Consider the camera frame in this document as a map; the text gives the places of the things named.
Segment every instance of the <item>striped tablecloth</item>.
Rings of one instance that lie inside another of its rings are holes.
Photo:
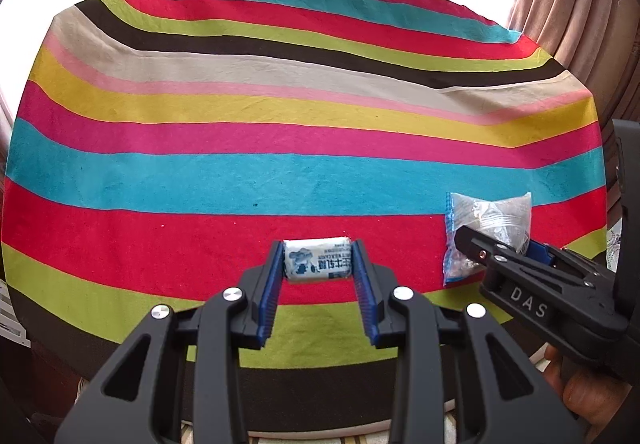
[[[153,305],[199,305],[274,239],[362,238],[435,302],[477,300],[442,290],[447,191],[531,191],[532,237],[605,243],[588,90],[446,0],[84,1],[38,53],[5,186],[17,315],[87,377]],[[280,303],[241,355],[249,429],[388,418],[394,354],[368,345],[350,281]]]

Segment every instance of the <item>screw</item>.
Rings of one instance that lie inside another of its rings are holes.
[[[394,298],[401,300],[408,300],[414,297],[414,291],[409,287],[396,287],[394,289]]]
[[[471,303],[466,306],[466,313],[472,318],[482,318],[486,314],[486,308],[480,303]]]
[[[242,297],[242,289],[238,287],[229,287],[222,293],[222,297],[227,301],[237,301]]]
[[[171,310],[167,305],[156,305],[151,309],[151,317],[154,319],[164,319],[169,315]]]

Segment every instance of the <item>black device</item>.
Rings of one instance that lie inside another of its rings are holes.
[[[444,442],[440,344],[454,349],[458,442],[578,444],[580,428],[522,349],[485,308],[437,307],[352,244],[353,281],[365,333],[398,347],[392,444]],[[175,313],[156,305],[82,393],[56,444],[179,442],[182,369],[197,345],[193,435],[198,444],[248,442],[238,390],[238,349],[262,348],[283,280],[283,243],[237,287]]]
[[[486,266],[481,293],[578,365],[631,392],[596,444],[640,442],[640,124],[614,120],[622,240],[613,273],[581,255],[531,241],[527,254],[469,227],[456,248]]]

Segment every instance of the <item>lime green stripe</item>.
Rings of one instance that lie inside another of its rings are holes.
[[[139,30],[163,34],[187,36],[243,36],[294,45],[313,46],[327,50],[339,50],[356,56],[378,61],[442,72],[500,72],[504,70],[527,70],[542,66],[551,57],[542,48],[524,59],[458,59],[427,56],[403,52],[382,46],[368,45],[351,40],[335,38],[309,30],[288,29],[268,25],[256,25],[229,20],[209,19],[183,21],[158,18],[144,14],[124,0],[102,0],[109,10],[125,23]]]
[[[568,247],[587,257],[602,252],[604,229],[589,233]],[[184,310],[202,302],[154,296],[92,283],[44,265],[2,244],[8,283],[25,296],[94,336],[120,343],[140,319],[158,303]],[[481,297],[478,284],[438,290],[426,296],[437,305],[462,310],[482,303],[500,323],[510,316]],[[357,303],[280,305],[273,335],[260,352],[243,350],[242,366],[249,368],[316,368],[369,363],[394,357],[394,349],[376,350],[364,336]]]

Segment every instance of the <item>dark brown stripe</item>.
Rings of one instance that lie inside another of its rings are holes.
[[[269,58],[292,59],[334,66],[355,72],[385,75],[399,80],[415,82],[430,88],[451,86],[497,86],[516,82],[543,80],[564,72],[555,60],[549,59],[544,65],[529,70],[508,70],[505,72],[431,72],[406,68],[388,62],[347,54],[336,50],[325,50],[312,46],[292,45],[239,36],[196,37],[181,34],[161,34],[146,32],[132,27],[116,17],[101,0],[86,0],[77,7],[99,29],[116,41],[135,50],[156,52],[195,52],[198,54],[227,54],[266,56]]]
[[[90,379],[116,344],[83,332],[11,289],[20,322],[31,338]],[[503,325],[532,354],[542,340],[513,319]],[[446,398],[454,397],[449,347],[441,347]],[[193,363],[187,363],[183,417],[191,419]],[[396,360],[292,370],[240,369],[246,426],[250,431],[322,431],[372,424],[391,418]]]

